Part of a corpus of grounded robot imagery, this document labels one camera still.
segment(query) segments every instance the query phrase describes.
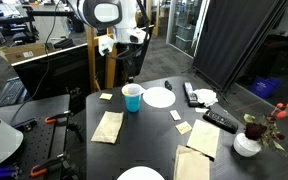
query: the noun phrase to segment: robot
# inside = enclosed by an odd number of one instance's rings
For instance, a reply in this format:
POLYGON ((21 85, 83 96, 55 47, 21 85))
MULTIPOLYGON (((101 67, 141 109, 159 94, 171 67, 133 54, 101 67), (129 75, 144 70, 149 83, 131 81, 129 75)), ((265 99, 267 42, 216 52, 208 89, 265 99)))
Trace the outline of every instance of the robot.
MULTIPOLYGON (((135 14, 137 4, 148 21, 141 1, 136 1, 68 0, 67 2, 73 9, 76 17, 86 25, 98 29, 106 29, 113 26, 114 39, 106 35, 101 36, 98 40, 99 53, 104 56, 112 52, 114 43, 144 44, 144 41, 149 38, 148 23, 146 25, 146 31, 136 27, 135 14)), ((135 55, 137 52, 138 51, 133 52, 128 55, 128 57, 135 55)))

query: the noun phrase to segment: black table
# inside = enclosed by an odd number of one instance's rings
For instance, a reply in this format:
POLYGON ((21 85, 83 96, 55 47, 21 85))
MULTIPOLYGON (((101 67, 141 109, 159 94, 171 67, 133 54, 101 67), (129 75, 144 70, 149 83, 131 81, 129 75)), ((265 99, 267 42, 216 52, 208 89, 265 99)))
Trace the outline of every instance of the black table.
MULTIPOLYGON (((21 123, 25 120, 31 119, 32 117, 37 118, 40 123, 44 123, 46 117, 52 115, 63 113, 69 109, 70 96, 61 95, 36 101, 27 102, 18 112, 12 125, 21 123)), ((15 112, 18 110, 20 105, 6 106, 0 108, 0 118, 3 119, 6 123, 10 123, 11 118, 14 116, 15 112)), ((51 146, 49 157, 55 157, 58 154, 63 153, 65 147, 66 139, 66 126, 55 126, 53 135, 50 135, 51 146)), ((30 144, 26 143, 24 150, 29 149, 30 144)), ((36 164, 42 163, 45 160, 38 159, 36 164)), ((55 165, 48 170, 48 173, 44 176, 40 176, 34 179, 59 179, 61 171, 59 169, 60 165, 55 165)), ((23 179, 28 178, 27 172, 23 172, 23 179)))
MULTIPOLYGON (((164 87, 165 80, 173 86, 176 102, 164 109, 152 108, 142 100, 138 112, 127 112, 121 87, 100 91, 87 97, 87 179, 117 179, 123 172, 135 166, 153 168, 165 180, 173 179, 176 147, 185 146, 190 136, 190 132, 180 135, 175 126, 187 121, 193 127, 196 119, 203 120, 203 114, 187 106, 183 89, 183 83, 188 81, 186 78, 170 77, 141 85, 146 89, 164 87), (113 94, 112 99, 99 99, 103 92, 113 94), (177 110, 182 120, 174 121, 170 115, 171 110, 177 110), (125 112, 114 145, 90 140, 105 111, 125 112)), ((203 87, 193 84, 193 88, 203 87)), ((270 149, 264 149, 251 158, 238 155, 232 145, 235 136, 244 131, 244 125, 218 104, 211 108, 240 125, 235 135, 220 131, 217 156, 215 161, 210 163, 211 179, 288 179, 288 157, 280 157, 270 149)))

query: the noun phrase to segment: cup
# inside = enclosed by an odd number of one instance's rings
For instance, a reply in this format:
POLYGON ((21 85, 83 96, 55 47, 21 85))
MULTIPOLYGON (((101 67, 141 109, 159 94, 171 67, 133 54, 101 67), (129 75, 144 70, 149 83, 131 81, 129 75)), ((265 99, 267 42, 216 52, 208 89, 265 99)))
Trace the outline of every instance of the cup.
POLYGON ((130 112, 136 112, 140 109, 141 95, 144 89, 138 84, 127 84, 123 86, 122 93, 124 95, 126 108, 130 112))

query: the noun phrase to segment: computer monitor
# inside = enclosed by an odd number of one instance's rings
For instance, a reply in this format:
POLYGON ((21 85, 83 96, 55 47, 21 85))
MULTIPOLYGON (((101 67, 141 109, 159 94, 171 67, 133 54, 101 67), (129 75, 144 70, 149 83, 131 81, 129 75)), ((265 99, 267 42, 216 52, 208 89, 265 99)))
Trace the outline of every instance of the computer monitor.
POLYGON ((83 99, 91 92, 87 44, 12 64, 33 100, 70 94, 83 99), (49 70, 38 90, 37 86, 49 70))

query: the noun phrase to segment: flower pot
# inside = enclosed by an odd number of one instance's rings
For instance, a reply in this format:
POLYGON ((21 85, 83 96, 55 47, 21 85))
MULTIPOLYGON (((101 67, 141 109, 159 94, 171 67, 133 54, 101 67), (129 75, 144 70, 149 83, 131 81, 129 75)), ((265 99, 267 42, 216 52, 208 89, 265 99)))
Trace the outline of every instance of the flower pot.
POLYGON ((239 133, 234 140, 234 149, 241 156, 250 157, 261 151, 261 145, 245 137, 244 133, 239 133))

